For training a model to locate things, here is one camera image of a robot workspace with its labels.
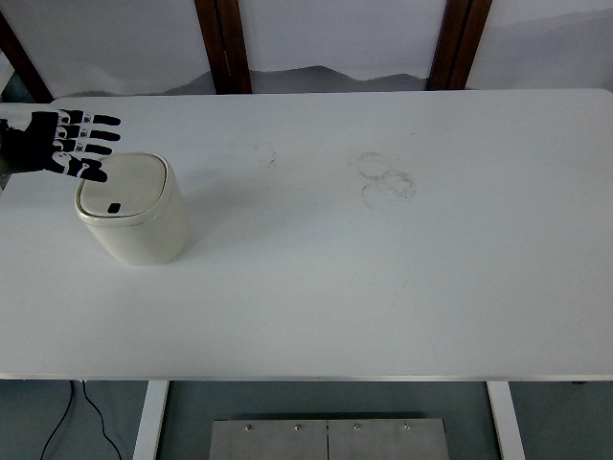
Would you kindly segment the robot hand black white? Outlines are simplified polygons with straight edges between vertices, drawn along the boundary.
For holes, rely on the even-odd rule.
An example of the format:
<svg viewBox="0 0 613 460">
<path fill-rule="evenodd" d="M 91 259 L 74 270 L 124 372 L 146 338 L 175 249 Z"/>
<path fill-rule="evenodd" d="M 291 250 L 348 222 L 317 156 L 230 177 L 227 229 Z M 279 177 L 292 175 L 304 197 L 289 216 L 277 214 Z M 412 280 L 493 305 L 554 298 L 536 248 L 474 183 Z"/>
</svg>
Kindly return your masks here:
<svg viewBox="0 0 613 460">
<path fill-rule="evenodd" d="M 1 174 L 48 171 L 104 182 L 102 158 L 121 139 L 121 120 L 80 109 L 8 103 L 1 106 Z"/>
</svg>

